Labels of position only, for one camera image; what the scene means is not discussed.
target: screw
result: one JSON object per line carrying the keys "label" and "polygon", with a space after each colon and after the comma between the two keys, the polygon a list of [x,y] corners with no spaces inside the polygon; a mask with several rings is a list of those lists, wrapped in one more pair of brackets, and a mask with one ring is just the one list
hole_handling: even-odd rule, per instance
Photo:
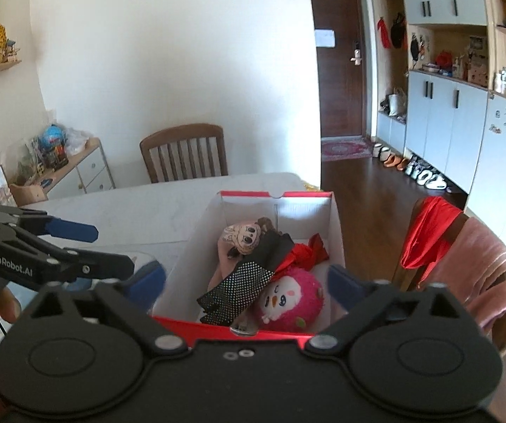
{"label": "screw", "polygon": [[155,339],[155,346],[161,350],[177,350],[184,345],[184,340],[178,336],[166,335]]}
{"label": "screw", "polygon": [[228,361],[237,361],[239,358],[240,356],[235,351],[226,351],[224,353],[224,359]]}
{"label": "screw", "polygon": [[339,343],[337,339],[333,336],[328,336],[325,334],[312,337],[309,340],[311,346],[318,350],[331,350],[336,347]]}
{"label": "screw", "polygon": [[253,350],[240,350],[241,357],[252,357],[255,356],[255,352]]}

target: cable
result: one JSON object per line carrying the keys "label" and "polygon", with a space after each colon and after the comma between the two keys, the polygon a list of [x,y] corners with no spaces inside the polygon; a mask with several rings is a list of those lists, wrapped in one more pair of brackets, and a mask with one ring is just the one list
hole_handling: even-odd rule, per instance
{"label": "cable", "polygon": [[6,336],[6,330],[4,329],[2,323],[0,322],[0,330],[3,332],[3,334]]}

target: orange slipper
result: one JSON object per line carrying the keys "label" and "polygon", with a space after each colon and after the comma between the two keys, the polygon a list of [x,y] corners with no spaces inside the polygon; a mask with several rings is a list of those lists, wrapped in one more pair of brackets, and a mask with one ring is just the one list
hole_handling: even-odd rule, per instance
{"label": "orange slipper", "polygon": [[391,155],[390,158],[384,163],[386,168],[396,167],[400,162],[402,162],[402,158],[397,155]]}
{"label": "orange slipper", "polygon": [[410,159],[404,158],[403,161],[398,164],[398,166],[396,167],[396,170],[398,170],[399,172],[403,172],[404,170],[406,170],[407,165],[409,163],[410,163]]}

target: pink plush toy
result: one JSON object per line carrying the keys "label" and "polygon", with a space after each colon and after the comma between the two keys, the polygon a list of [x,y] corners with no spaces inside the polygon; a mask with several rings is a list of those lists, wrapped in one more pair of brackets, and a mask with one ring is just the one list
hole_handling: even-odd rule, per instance
{"label": "pink plush toy", "polygon": [[254,302],[259,329],[303,332],[323,308],[323,289],[310,272],[289,267]]}

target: red fabric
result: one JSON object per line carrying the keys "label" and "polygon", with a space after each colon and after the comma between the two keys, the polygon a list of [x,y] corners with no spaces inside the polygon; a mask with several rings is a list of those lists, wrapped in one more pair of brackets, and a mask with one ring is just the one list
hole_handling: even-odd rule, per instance
{"label": "red fabric", "polygon": [[307,245],[294,245],[292,251],[289,252],[285,260],[276,269],[273,280],[280,278],[277,274],[289,268],[292,264],[309,272],[314,266],[328,259],[329,255],[323,246],[322,238],[317,233],[310,238]]}
{"label": "red fabric", "polygon": [[426,198],[421,212],[407,233],[400,265],[406,269],[426,265],[421,278],[421,281],[425,280],[437,262],[449,251],[451,244],[442,236],[460,213],[461,210],[442,197]]}
{"label": "red fabric", "polygon": [[392,44],[390,43],[390,36],[388,36],[388,27],[386,27],[386,22],[384,22],[382,17],[381,20],[378,21],[378,26],[376,28],[381,31],[382,46],[384,46],[384,49],[391,49]]}

